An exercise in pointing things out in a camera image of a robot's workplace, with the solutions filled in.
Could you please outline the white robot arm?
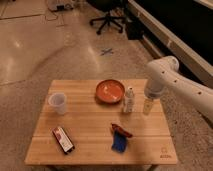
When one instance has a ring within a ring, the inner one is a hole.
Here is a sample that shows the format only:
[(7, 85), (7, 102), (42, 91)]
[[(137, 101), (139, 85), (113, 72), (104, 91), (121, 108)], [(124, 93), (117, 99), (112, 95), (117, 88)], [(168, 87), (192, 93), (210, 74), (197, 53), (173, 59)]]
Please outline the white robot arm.
[(179, 74), (179, 61), (176, 57), (152, 60), (146, 70), (149, 78), (144, 93), (148, 98), (160, 98), (164, 88), (168, 87), (213, 122), (213, 89)]

